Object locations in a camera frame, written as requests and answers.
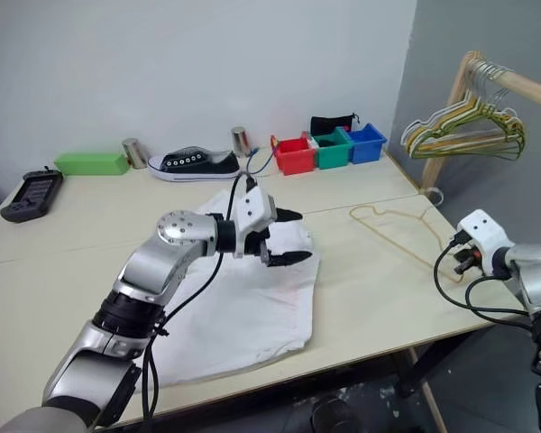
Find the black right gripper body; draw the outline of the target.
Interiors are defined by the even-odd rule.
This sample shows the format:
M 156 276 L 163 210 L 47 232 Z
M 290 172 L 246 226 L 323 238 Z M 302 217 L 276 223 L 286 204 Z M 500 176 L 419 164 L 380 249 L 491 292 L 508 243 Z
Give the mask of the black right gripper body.
M 458 275 L 463 275 L 473 267 L 481 267 L 481 252 L 474 245 L 459 250 L 454 254 L 454 259 L 457 261 L 454 272 Z

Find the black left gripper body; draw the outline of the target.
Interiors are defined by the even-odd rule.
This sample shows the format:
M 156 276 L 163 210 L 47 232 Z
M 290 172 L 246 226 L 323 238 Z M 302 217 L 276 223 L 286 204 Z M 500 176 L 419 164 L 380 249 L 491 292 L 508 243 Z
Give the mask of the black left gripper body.
M 262 222 L 262 228 L 251 231 L 245 240 L 245 253 L 257 256 L 267 267 L 278 267 L 280 261 L 278 255 L 273 255 L 266 241 L 271 237 L 269 226 L 276 221 L 277 211 L 272 210 L 270 217 Z

